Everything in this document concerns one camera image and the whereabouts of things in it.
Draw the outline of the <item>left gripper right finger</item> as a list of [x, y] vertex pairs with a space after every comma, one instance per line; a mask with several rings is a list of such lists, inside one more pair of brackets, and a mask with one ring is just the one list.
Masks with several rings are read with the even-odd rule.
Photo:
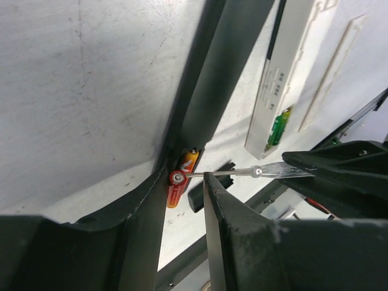
[[212, 290], [387, 289], [387, 221], [270, 220], [203, 183]]

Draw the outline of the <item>white remote control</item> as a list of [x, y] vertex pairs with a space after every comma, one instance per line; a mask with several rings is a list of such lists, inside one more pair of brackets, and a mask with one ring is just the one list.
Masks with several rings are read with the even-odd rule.
[[265, 151], [275, 118], [300, 97], [339, 1], [280, 1], [266, 54], [245, 149]]

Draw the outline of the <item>black battery cover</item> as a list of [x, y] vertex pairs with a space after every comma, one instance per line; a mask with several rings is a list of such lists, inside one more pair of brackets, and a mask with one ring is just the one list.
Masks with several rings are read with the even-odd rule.
[[[236, 164], [232, 161], [228, 161], [223, 164], [218, 171], [228, 171], [234, 170]], [[215, 178], [219, 181], [223, 188], [228, 189], [233, 185], [233, 178], [230, 175], [226, 176], [215, 176]], [[200, 183], [194, 186], [193, 189], [189, 190], [187, 194], [189, 206], [194, 213], [198, 213], [201, 209], [204, 208], [204, 190], [211, 190], [211, 187], [206, 187], [204, 183]]]

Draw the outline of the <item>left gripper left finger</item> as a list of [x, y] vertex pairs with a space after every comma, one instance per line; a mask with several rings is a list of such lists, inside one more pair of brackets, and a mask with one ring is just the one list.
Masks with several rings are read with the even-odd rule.
[[2, 290], [153, 290], [168, 173], [77, 222], [1, 217]]

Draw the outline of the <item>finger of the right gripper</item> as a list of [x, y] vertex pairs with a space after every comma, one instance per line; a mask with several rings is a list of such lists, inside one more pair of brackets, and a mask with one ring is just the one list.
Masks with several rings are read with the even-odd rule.
[[283, 183], [339, 218], [387, 218], [387, 143], [351, 141], [283, 153], [310, 178]]

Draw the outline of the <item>black remote control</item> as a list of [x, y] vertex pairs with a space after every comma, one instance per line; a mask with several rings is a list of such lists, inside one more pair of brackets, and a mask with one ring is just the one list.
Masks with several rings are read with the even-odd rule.
[[213, 137], [273, 1], [205, 1], [154, 171]]

